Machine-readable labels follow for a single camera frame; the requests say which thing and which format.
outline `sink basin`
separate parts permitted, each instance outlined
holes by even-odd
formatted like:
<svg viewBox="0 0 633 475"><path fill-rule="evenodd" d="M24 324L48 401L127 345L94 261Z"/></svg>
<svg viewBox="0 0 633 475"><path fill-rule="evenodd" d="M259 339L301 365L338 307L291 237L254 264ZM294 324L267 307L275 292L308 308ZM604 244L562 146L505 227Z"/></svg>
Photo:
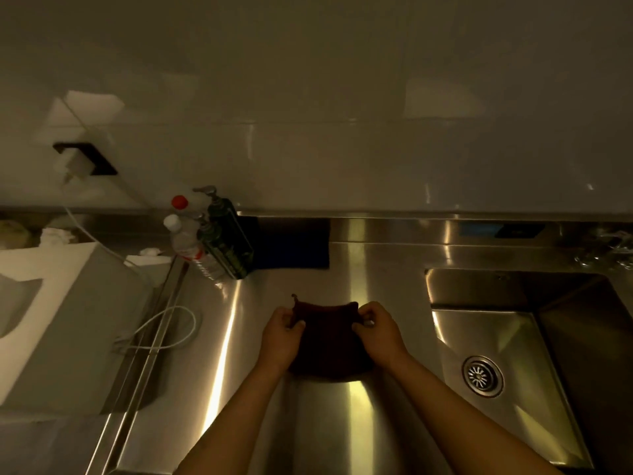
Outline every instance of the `sink basin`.
<svg viewBox="0 0 633 475"><path fill-rule="evenodd" d="M614 434L613 417L630 419L633 321L608 279L431 269L426 280L453 390L555 465L628 473L630 429Z"/></svg>

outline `white container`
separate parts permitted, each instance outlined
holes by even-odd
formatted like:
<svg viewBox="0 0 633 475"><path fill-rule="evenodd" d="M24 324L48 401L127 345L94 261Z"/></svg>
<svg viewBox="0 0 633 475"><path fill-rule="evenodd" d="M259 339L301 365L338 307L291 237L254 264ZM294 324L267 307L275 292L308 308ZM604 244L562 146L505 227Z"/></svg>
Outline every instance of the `white container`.
<svg viewBox="0 0 633 475"><path fill-rule="evenodd" d="M96 243L3 250L0 275L0 422L99 414L151 289Z"/></svg>

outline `white wall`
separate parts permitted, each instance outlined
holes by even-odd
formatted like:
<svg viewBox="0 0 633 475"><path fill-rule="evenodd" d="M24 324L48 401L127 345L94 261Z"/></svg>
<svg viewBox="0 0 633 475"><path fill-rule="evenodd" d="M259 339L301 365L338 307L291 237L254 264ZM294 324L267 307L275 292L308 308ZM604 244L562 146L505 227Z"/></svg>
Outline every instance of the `white wall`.
<svg viewBox="0 0 633 475"><path fill-rule="evenodd" d="M0 206L633 211L633 0L3 0ZM139 207L107 180L74 206Z"/></svg>

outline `drain strainer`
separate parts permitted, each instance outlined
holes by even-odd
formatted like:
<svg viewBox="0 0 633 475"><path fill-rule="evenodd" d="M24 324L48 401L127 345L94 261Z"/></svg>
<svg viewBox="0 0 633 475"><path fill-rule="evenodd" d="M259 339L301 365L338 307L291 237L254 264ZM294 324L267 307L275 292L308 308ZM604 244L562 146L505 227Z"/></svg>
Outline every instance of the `drain strainer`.
<svg viewBox="0 0 633 475"><path fill-rule="evenodd" d="M503 375L486 357L469 357L462 367L466 385L481 396L497 396L503 390Z"/></svg>

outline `stainless steel sink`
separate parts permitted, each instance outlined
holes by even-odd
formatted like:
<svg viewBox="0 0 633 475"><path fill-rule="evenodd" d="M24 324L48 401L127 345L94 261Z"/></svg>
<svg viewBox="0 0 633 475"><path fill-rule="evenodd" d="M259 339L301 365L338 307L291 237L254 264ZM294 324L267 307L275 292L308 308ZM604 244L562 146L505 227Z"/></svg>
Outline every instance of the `stainless steel sink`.
<svg viewBox="0 0 633 475"><path fill-rule="evenodd" d="M604 284L610 288L606 278L431 269L426 279L446 383L551 463L593 467L560 380L574 383L582 354L569 353L557 329L570 320L579 322L573 305L583 297L594 300L598 324L600 318L608 319L602 311L617 312L613 289L600 289ZM628 317L620 307L620 315ZM553 362L557 355L563 359L558 370ZM558 371L565 373L559 378ZM582 383L575 385L570 389L576 389L581 404L590 403Z"/></svg>

